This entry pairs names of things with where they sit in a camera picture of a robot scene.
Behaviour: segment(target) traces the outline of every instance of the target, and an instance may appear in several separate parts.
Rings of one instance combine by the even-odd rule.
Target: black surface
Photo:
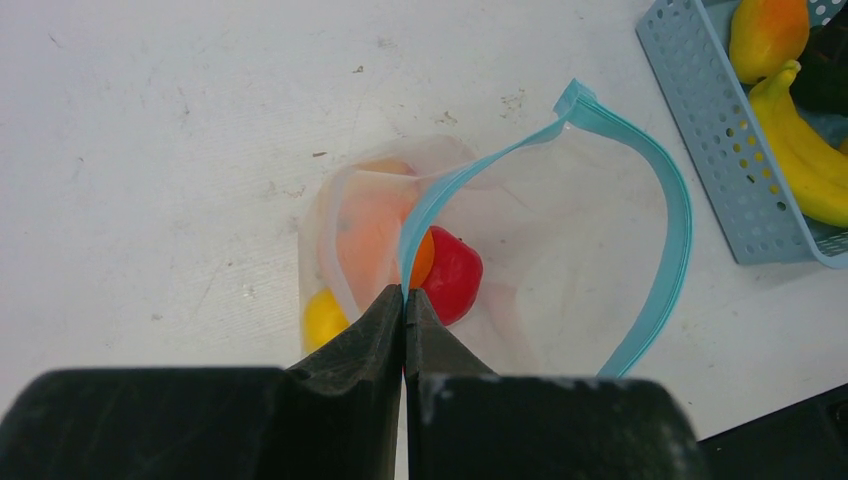
[[[0,479],[394,476],[403,299],[289,371],[59,371],[0,425]]]
[[[413,479],[706,478],[640,381],[495,375],[397,286],[288,370],[47,374],[0,424],[0,480],[387,479],[406,364]]]
[[[715,478],[848,479],[848,385],[701,442]]]
[[[410,478],[706,479],[683,413],[646,381],[500,377],[407,304]]]

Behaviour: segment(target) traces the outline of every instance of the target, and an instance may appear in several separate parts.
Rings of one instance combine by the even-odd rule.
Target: perforated basket
[[[813,25],[846,0],[809,0]],[[657,0],[639,21],[642,42],[727,242],[740,264],[816,259],[848,266],[848,231],[801,214],[736,80],[726,47],[739,0]],[[805,115],[831,144],[840,116]]]

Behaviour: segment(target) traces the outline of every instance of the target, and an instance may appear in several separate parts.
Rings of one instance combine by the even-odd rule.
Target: dark green object
[[[810,112],[848,116],[848,9],[810,31],[798,61],[801,71],[790,90],[795,103]]]

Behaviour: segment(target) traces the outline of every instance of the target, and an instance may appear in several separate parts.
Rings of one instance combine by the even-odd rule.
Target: yellow fruit
[[[309,300],[303,312],[303,340],[307,353],[323,347],[350,324],[329,288]]]
[[[730,22],[728,56],[739,81],[753,85],[801,56],[809,38],[807,0],[742,0]]]
[[[789,86],[800,69],[795,60],[786,62],[751,89],[748,99],[801,211],[848,227],[848,159],[798,116]]]

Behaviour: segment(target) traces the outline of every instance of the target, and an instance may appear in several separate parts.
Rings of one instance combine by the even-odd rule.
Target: clear plastic bag
[[[554,110],[549,126],[493,155],[448,136],[404,138],[325,182],[299,236],[305,351],[321,343],[307,324],[316,294],[355,320],[386,285],[418,286],[419,245],[437,225],[482,260],[476,300],[450,328],[484,362],[624,374],[682,286],[688,193],[668,154],[579,83]]]

